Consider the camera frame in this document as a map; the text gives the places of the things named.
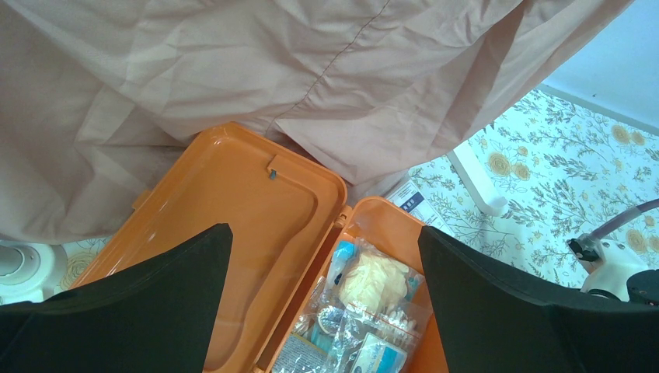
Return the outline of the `orange plastic medicine box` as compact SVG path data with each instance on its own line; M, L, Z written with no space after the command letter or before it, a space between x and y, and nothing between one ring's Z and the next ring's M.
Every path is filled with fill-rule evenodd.
M226 223L233 234L205 372L269 372L343 239L421 270L422 223L381 197L346 203L344 181L248 131L203 131L75 281L89 284Z

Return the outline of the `alcohol wipes bag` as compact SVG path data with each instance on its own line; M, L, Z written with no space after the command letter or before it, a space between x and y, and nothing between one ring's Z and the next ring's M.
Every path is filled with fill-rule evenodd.
M333 341L326 372L401 372L408 352L374 333L357 336L346 332Z

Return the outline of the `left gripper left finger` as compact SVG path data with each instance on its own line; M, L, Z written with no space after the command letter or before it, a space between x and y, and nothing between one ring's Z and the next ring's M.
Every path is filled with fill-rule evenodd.
M3 372L200 372L232 251L217 224L43 302L1 308Z

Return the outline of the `bagged latex gloves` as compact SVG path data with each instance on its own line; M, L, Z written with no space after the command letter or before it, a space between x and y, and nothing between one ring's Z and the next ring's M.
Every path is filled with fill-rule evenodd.
M414 298L425 276L376 249L363 249L342 275L338 299L370 313L392 310Z

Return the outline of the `blue cotton swab pack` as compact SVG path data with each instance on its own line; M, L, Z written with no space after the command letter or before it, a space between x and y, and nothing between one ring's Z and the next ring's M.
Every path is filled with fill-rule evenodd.
M325 289L329 290L337 285L342 277L343 270L355 257L357 249L355 244L349 241L340 241L334 250L327 271Z

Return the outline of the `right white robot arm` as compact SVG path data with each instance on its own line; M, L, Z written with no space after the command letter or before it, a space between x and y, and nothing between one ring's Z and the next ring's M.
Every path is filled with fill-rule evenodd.
M632 249L610 239L587 235L567 241L588 272L581 292L621 302L658 305L658 270L651 269Z

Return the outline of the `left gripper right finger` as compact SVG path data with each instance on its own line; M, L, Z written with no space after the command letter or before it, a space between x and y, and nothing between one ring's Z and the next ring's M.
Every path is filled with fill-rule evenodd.
M417 240L451 372L656 372L658 272L620 294L579 291L484 255L434 227Z

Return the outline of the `gauze pad packet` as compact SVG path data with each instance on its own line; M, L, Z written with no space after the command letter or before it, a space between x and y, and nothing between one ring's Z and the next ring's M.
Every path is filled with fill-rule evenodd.
M291 333L278 354L271 372L325 372L325 363L331 344L331 339L325 336L320 337L319 345L317 345L303 336Z

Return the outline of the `white blue medicine sachet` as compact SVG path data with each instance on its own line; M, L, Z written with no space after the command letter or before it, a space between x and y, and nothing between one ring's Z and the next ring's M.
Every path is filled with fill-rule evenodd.
M413 181L399 183L386 195L386 199L425 225L433 226L448 235L454 235L442 216Z

